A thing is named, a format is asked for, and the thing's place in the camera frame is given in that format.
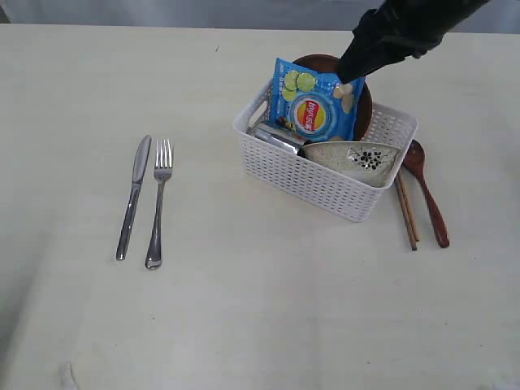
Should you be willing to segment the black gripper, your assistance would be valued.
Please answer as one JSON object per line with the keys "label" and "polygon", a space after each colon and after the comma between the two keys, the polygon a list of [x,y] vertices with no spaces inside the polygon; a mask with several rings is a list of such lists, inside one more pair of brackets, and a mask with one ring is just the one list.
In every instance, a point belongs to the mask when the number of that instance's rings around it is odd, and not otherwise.
{"label": "black gripper", "polygon": [[485,4],[484,0],[385,1],[363,14],[336,73],[348,83],[408,57],[418,59]]}

